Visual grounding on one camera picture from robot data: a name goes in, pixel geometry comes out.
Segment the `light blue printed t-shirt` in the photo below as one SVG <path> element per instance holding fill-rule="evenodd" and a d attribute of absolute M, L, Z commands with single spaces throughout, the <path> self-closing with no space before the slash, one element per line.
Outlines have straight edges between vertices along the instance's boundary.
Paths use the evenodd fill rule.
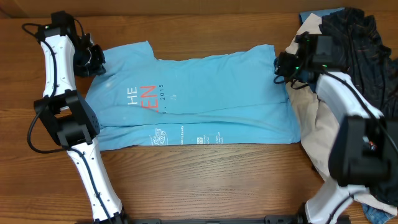
<path fill-rule="evenodd" d="M 128 146 L 291 144 L 300 139 L 275 51 L 161 60 L 148 42 L 105 51 L 106 73 L 86 101 L 98 117 L 102 151 Z"/>

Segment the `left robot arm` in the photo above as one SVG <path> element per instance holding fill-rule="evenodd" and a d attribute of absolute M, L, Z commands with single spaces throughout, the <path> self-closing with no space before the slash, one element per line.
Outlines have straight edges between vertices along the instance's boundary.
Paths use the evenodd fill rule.
<path fill-rule="evenodd" d="M 65 11 L 53 13 L 49 24 L 38 25 L 34 37 L 45 56 L 45 90 L 34 101 L 36 116 L 28 136 L 40 120 L 58 145 L 56 151 L 70 156 L 90 200 L 93 223 L 131 223 L 101 158 L 96 114 L 75 85 L 75 77 L 105 73 L 101 47 Z"/>

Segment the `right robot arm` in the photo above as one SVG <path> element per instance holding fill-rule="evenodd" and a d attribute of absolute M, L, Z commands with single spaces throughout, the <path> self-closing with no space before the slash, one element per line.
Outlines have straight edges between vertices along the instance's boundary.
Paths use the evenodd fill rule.
<path fill-rule="evenodd" d="M 362 194 L 397 205 L 397 120 L 385 118 L 355 88 L 333 60 L 331 36 L 304 32 L 295 42 L 297 53 L 280 53 L 275 74 L 315 84 L 340 128 L 328 159 L 330 177 L 321 189 L 297 214 L 268 215 L 265 223 L 349 223 L 343 212 Z"/>

